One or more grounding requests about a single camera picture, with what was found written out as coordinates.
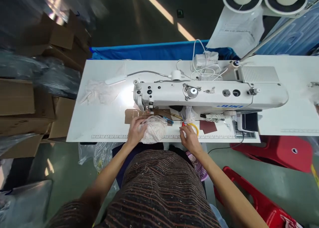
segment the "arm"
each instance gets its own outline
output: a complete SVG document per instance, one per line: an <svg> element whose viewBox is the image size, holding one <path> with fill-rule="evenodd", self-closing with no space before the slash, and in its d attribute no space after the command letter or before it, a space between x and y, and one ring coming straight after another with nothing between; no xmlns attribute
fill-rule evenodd
<svg viewBox="0 0 319 228"><path fill-rule="evenodd" d="M180 129L180 138L183 146L199 160L208 172L209 177L217 188L223 203L234 221L239 222L243 227L268 227L236 185L217 166L210 156L203 151L198 142L197 135L191 126L183 126L180 127ZM182 130L185 131L187 138L185 138Z"/></svg>
<svg viewBox="0 0 319 228"><path fill-rule="evenodd" d="M144 119L141 119L141 117L135 117L132 120L127 142L80 198L81 201L90 204L91 207L94 208L96 216L126 157L144 136L147 126L144 125L141 130L139 129L143 121Z"/></svg>

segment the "red stool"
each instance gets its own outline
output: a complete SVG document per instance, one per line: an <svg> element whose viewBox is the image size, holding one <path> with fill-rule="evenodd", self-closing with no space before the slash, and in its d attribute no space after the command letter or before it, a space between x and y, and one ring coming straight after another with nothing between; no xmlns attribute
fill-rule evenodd
<svg viewBox="0 0 319 228"><path fill-rule="evenodd" d="M282 210L278 205L269 200L265 195L259 192L253 185L246 181L239 174L234 172L230 167L223 168L224 173L229 177L232 182L236 182L245 191L247 191L254 200L254 208L258 214L263 218L269 228L282 228L285 227L287 218L291 221L291 226L296 227L296 221L288 215L284 210ZM214 186L215 197L222 204L221 197Z"/></svg>
<svg viewBox="0 0 319 228"><path fill-rule="evenodd" d="M258 161L311 172L312 147L307 141L296 136L261 136L261 141L266 143L266 147L242 143L233 149Z"/></svg>

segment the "scissors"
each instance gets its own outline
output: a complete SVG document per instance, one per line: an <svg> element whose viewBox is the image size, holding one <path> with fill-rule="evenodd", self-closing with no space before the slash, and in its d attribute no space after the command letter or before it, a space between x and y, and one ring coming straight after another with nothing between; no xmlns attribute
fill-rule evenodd
<svg viewBox="0 0 319 228"><path fill-rule="evenodd" d="M183 119L182 127L183 127L183 126L186 126L186 125L191 125L191 126L193 126L193 127L196 129L196 133L197 133L197 137L198 137L198 135L199 135L199 130L198 130L197 126L196 126L195 124L193 124L193 123L187 124L186 121L185 121L185 119L184 119L183 113L180 112L180 114L182 115L182 119Z"/></svg>

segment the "yellow scissors handle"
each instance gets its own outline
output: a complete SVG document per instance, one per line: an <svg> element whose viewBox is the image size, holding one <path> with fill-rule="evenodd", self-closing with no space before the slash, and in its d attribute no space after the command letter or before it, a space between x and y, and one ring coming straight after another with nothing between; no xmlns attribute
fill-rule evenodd
<svg viewBox="0 0 319 228"><path fill-rule="evenodd" d="M198 130L197 126L195 124L193 124L193 123L188 123L187 125L191 125L191 126L193 126L196 129L196 133L197 133L197 137L198 137L199 130Z"/></svg>

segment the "white sewing machine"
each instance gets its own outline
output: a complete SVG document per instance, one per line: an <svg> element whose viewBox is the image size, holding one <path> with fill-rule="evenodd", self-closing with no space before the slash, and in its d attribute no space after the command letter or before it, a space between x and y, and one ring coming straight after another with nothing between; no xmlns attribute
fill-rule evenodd
<svg viewBox="0 0 319 228"><path fill-rule="evenodd" d="M141 111L183 105L198 114L233 116L277 108L289 98L274 67L239 67L224 81L181 80L178 72L172 72L171 80L134 80L134 101Z"/></svg>

